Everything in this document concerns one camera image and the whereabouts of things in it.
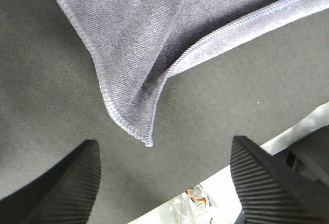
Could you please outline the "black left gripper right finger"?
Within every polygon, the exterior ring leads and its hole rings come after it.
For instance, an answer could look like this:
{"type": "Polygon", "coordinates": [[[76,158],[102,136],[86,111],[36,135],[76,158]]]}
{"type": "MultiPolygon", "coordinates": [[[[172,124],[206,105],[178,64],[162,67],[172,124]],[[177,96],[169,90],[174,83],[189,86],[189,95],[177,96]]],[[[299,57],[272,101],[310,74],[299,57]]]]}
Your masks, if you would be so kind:
{"type": "Polygon", "coordinates": [[[246,136],[233,137],[230,174],[245,223],[328,223],[328,187],[246,136]]]}

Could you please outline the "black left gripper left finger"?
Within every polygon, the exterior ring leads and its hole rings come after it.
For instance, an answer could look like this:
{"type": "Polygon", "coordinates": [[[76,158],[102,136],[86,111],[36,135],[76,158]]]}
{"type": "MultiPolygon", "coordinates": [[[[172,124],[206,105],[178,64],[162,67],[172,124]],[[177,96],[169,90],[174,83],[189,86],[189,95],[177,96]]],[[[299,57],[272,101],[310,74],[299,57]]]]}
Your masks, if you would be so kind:
{"type": "Polygon", "coordinates": [[[87,223],[100,180],[99,143],[85,140],[40,177],[1,199],[1,223],[87,223]]]}

